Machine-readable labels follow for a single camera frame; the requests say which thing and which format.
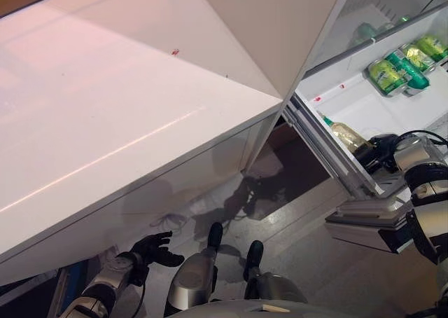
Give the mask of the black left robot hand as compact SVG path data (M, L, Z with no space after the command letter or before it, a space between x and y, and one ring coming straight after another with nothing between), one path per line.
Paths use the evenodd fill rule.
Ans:
M148 235L135 243L131 252L138 254L146 265L157 263L169 268L178 267L185 257L170 252L168 244L172 235L172 231Z

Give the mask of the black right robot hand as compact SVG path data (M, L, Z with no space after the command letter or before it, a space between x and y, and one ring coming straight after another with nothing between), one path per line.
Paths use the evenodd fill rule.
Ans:
M383 168L389 173L398 171L393 157L393 145L398 139L396 134L380 134L370 138L359 146L353 156L369 174Z

